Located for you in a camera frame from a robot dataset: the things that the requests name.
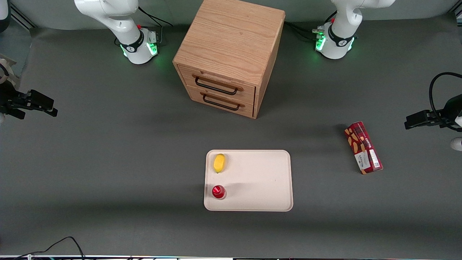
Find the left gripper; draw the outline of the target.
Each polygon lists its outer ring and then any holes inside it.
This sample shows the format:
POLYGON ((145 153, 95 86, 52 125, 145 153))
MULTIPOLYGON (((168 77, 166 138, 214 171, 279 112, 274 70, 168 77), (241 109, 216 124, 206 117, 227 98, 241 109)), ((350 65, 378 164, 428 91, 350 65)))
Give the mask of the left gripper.
MULTIPOLYGON (((462 96, 458 95, 449 99, 439 115, 444 125, 441 128, 455 128, 462 126, 462 96)), ((406 117, 404 126, 410 130, 422 126, 437 126, 439 119, 431 110, 422 110, 406 117)))

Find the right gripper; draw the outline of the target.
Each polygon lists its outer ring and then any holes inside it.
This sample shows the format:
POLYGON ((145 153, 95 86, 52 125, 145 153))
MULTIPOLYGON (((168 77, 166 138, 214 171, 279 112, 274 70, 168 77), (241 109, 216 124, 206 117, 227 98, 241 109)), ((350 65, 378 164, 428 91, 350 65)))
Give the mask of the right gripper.
POLYGON ((53 107, 54 100, 36 90, 28 93, 17 91, 12 84, 1 84, 0 86, 0 112, 4 115, 16 117, 19 120, 25 118, 25 112, 17 108, 27 108, 45 112, 56 117, 58 110, 53 107))

